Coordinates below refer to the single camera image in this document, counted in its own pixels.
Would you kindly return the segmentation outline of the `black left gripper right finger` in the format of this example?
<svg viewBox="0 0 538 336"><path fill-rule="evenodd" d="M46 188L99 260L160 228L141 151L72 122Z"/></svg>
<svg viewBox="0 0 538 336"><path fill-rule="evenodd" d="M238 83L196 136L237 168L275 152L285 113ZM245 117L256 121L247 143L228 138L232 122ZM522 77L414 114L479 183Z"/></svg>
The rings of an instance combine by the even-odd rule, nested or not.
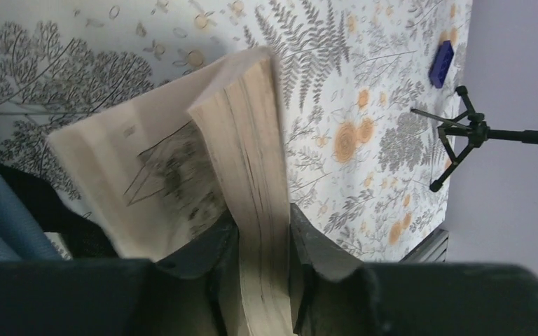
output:
<svg viewBox="0 0 538 336"><path fill-rule="evenodd" d="M490 263L363 262L290 206L297 335L538 335L538 276Z"/></svg>

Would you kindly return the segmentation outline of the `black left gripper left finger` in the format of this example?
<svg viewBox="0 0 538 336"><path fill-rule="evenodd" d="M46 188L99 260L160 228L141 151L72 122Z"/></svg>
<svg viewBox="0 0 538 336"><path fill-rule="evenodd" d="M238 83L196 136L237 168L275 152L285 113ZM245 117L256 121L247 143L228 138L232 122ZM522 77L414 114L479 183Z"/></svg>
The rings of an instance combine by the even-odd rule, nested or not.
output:
<svg viewBox="0 0 538 336"><path fill-rule="evenodd" d="M227 335L229 211L173 254L0 262L0 335Z"/></svg>

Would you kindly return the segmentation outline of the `blue treehouse book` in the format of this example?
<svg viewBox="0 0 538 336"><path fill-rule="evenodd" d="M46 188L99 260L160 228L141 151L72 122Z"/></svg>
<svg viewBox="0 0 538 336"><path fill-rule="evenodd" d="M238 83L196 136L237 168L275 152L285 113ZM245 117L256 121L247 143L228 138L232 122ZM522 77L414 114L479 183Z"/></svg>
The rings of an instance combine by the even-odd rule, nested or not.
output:
<svg viewBox="0 0 538 336"><path fill-rule="evenodd" d="M289 194L265 46L51 132L118 254L154 264L135 335L292 335Z"/></svg>

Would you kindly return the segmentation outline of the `blue student backpack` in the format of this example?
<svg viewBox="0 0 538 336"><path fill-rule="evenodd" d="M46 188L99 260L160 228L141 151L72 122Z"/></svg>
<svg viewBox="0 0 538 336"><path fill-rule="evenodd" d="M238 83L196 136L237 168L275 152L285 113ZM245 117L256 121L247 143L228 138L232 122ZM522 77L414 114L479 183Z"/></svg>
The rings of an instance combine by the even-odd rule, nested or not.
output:
<svg viewBox="0 0 538 336"><path fill-rule="evenodd" d="M47 234L62 238L72 258L115 258L98 224L75 213L42 178L0 164L0 262L59 260Z"/></svg>

